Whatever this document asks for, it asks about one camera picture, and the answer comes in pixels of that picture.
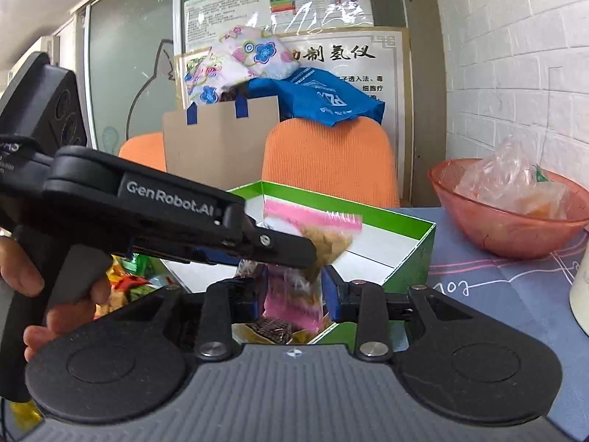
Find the person's left hand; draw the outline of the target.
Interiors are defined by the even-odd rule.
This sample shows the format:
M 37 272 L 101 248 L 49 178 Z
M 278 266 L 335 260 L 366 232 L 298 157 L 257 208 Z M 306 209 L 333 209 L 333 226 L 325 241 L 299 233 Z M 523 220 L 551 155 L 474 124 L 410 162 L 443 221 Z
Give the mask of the person's left hand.
M 17 242 L 1 238 L 1 276 L 13 290 L 36 297 L 44 287 L 39 271 Z M 30 325 L 23 333 L 24 357 L 30 361 L 47 343 L 94 319 L 96 306 L 110 301 L 111 284 L 107 276 L 96 280 L 89 294 L 75 304 L 60 304 L 50 309 L 44 325 Z

